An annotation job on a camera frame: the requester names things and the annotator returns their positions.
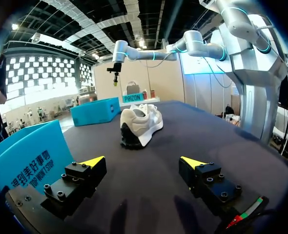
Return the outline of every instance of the black shoe sole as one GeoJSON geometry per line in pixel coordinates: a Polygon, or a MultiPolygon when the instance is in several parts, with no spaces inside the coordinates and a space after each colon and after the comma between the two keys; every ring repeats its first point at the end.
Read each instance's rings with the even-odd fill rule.
{"type": "Polygon", "coordinates": [[[121,146],[123,146],[126,149],[131,149],[131,150],[140,150],[143,149],[144,147],[140,143],[140,140],[135,136],[128,125],[126,123],[123,123],[121,126],[121,146]]]}

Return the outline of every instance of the ceiling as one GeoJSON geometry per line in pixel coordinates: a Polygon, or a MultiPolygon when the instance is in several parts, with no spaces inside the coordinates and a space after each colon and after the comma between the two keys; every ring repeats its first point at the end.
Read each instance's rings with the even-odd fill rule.
{"type": "MultiPolygon", "coordinates": [[[[38,32],[85,51],[82,58],[94,64],[97,61],[92,54],[110,55],[117,40],[139,47],[135,35],[140,35],[147,50],[160,49],[163,38],[174,43],[184,31],[201,30],[215,16],[198,0],[35,0],[13,22],[19,28],[11,31],[4,52],[78,56],[62,46],[32,43],[32,36],[38,32]]],[[[209,27],[202,34],[208,36],[213,29],[209,27]]]]}

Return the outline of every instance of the teal sign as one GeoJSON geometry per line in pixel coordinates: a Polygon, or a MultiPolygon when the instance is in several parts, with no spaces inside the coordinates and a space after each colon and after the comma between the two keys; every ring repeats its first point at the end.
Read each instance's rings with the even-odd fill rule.
{"type": "Polygon", "coordinates": [[[143,101],[144,100],[144,96],[142,93],[139,94],[129,94],[129,95],[125,95],[123,96],[123,102],[127,103],[127,102],[133,102],[133,101],[143,101]]]}

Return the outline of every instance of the white sneaker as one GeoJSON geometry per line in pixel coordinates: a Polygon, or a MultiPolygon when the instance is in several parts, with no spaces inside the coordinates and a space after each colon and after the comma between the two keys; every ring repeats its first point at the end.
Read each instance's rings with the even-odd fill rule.
{"type": "Polygon", "coordinates": [[[152,104],[131,105],[124,109],[120,117],[122,145],[144,147],[152,139],[155,131],[164,126],[162,114],[152,104]]]}

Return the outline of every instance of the table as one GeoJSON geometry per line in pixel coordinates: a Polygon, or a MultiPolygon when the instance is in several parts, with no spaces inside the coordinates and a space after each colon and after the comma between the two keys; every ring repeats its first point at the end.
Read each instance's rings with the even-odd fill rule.
{"type": "Polygon", "coordinates": [[[159,101],[160,101],[159,97],[154,97],[150,99],[144,99],[143,101],[133,101],[133,102],[127,102],[127,103],[120,102],[119,105],[120,107],[123,107],[123,106],[129,106],[131,104],[140,105],[140,104],[147,104],[147,103],[153,103],[153,102],[159,102],[159,101]]]}
{"type": "Polygon", "coordinates": [[[220,219],[181,179],[180,156],[218,163],[234,183],[267,196],[267,209],[278,205],[288,187],[288,165],[274,149],[187,104],[170,101],[156,106],[164,128],[143,150],[120,146],[120,116],[64,133],[75,160],[105,156],[107,163],[107,174],[93,197],[86,198],[67,222],[102,234],[111,229],[126,234],[213,233],[220,219]]]}

